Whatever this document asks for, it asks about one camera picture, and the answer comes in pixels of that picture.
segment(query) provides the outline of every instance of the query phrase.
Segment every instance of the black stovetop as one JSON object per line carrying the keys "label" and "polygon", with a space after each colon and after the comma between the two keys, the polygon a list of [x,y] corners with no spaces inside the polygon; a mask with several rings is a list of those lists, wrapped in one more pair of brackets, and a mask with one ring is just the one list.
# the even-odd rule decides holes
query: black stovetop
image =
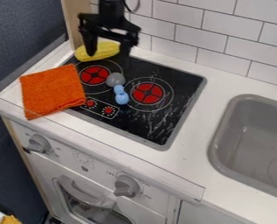
{"label": "black stovetop", "polygon": [[[76,65],[87,94],[87,105],[72,108],[72,114],[160,151],[167,150],[204,79],[140,59],[130,58],[127,69],[117,61],[118,56],[91,62],[71,58],[66,62]],[[113,89],[106,85],[106,78],[114,72],[127,80],[128,105],[118,105]]]}

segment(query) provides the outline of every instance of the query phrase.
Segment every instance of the control knob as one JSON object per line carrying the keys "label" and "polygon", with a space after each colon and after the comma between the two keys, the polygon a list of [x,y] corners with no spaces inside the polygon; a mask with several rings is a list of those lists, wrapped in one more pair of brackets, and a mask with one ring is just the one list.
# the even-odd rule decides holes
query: control knob
{"label": "control knob", "polygon": [[134,198],[141,191],[137,181],[126,175],[121,175],[117,178],[115,188],[115,196],[125,196],[128,198]]}
{"label": "control knob", "polygon": [[50,152],[52,150],[52,147],[45,137],[40,136],[39,134],[34,134],[29,139],[29,145],[27,147],[27,150],[39,153],[46,153]]}

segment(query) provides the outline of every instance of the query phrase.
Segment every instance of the blue ball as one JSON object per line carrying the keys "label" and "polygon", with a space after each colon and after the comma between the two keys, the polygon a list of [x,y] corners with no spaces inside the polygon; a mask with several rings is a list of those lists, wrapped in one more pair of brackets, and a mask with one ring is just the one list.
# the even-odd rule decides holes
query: blue ball
{"label": "blue ball", "polygon": [[125,88],[122,85],[117,85],[114,87],[114,93],[117,94],[121,94],[125,92]]}
{"label": "blue ball", "polygon": [[125,93],[125,92],[117,94],[115,96],[115,101],[119,105],[125,105],[125,104],[127,104],[128,101],[129,101],[128,94]]}

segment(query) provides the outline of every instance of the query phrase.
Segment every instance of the oven door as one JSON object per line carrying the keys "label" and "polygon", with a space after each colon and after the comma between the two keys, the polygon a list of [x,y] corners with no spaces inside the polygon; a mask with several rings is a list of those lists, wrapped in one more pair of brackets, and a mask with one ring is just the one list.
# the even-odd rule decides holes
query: oven door
{"label": "oven door", "polygon": [[28,155],[54,214],[68,224],[165,224],[166,218],[32,152]]}

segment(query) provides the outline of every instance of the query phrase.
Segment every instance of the red burner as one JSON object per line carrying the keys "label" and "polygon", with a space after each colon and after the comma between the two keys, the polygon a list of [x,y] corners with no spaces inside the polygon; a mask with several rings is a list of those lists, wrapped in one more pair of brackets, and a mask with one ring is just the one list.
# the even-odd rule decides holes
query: red burner
{"label": "red burner", "polygon": [[87,101],[87,106],[88,106],[89,108],[93,107],[94,105],[95,105],[95,101],[93,101],[93,100]]}
{"label": "red burner", "polygon": [[113,112],[113,108],[111,108],[111,107],[106,107],[106,108],[105,108],[105,114],[109,115],[109,114],[111,114],[112,112]]}
{"label": "red burner", "polygon": [[106,81],[109,74],[103,66],[91,66],[81,73],[81,80],[89,85],[99,85]]}
{"label": "red burner", "polygon": [[132,97],[140,103],[154,104],[163,98],[163,89],[155,83],[143,83],[134,88]]}

